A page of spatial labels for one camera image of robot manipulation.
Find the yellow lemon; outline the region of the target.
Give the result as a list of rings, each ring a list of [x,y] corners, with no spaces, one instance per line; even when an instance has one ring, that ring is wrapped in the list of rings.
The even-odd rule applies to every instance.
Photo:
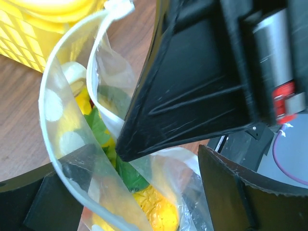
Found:
[[[81,90],[81,92],[75,97],[75,100],[83,115],[89,115],[91,113],[92,104],[87,87],[84,87]]]

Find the clear zip top bag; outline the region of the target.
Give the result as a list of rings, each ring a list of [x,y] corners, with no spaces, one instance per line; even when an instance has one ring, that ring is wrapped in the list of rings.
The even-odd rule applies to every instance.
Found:
[[[64,181],[83,204],[82,220],[91,231],[153,231],[115,168],[115,143],[137,80],[111,49],[106,31],[133,10],[130,0],[109,0],[75,24],[53,48],[40,86],[40,126],[51,162],[86,144],[99,150],[87,191]],[[89,115],[75,100],[84,87],[92,104]],[[177,231],[213,229],[196,154],[175,147],[130,164],[176,206]]]

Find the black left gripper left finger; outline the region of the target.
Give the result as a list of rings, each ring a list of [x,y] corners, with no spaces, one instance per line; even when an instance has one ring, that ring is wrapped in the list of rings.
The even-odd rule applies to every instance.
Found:
[[[0,183],[2,231],[76,231],[83,205],[69,184],[87,191],[99,150],[86,144],[68,155]]]

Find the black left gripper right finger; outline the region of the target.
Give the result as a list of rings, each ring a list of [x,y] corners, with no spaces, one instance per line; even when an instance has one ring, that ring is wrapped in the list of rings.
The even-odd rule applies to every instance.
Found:
[[[262,176],[200,145],[198,161],[216,231],[306,231],[308,191]]]

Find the yellow plastic shopping basket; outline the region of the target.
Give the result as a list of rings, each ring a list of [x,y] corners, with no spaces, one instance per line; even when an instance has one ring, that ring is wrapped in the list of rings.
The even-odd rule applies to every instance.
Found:
[[[43,72],[60,38],[103,8],[103,0],[2,0],[0,53]]]

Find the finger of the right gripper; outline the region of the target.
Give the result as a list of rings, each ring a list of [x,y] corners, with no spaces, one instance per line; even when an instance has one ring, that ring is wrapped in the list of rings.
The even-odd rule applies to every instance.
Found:
[[[239,18],[251,0],[159,0],[116,152],[126,162],[258,120]]]

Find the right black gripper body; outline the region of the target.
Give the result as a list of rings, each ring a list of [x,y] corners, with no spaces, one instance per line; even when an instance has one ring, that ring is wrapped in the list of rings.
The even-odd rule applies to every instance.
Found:
[[[243,92],[227,104],[230,125],[277,125],[308,111],[308,3],[221,0],[230,63]]]

